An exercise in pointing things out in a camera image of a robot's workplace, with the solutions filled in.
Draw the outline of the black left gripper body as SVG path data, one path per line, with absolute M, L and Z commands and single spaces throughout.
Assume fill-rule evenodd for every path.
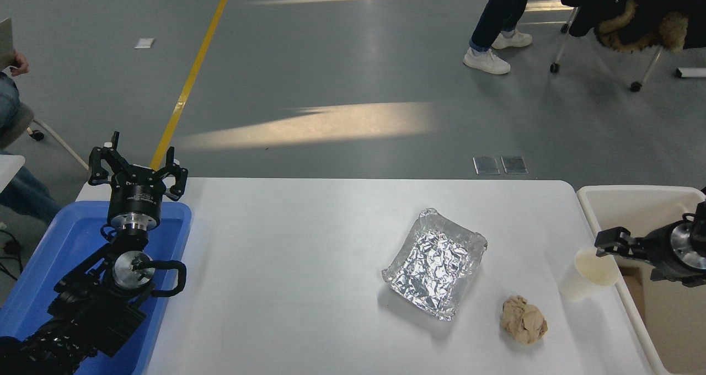
M 131 213 L 146 215 L 154 221 L 161 220 L 162 196 L 166 186 L 152 170 L 136 167 L 131 171 L 114 171 L 110 185 L 109 221 L 122 220 Z

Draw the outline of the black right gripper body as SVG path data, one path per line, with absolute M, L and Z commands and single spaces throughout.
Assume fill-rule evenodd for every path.
M 671 245 L 672 232 L 680 222 L 653 230 L 643 237 L 646 259 L 655 270 L 678 270 L 676 254 Z

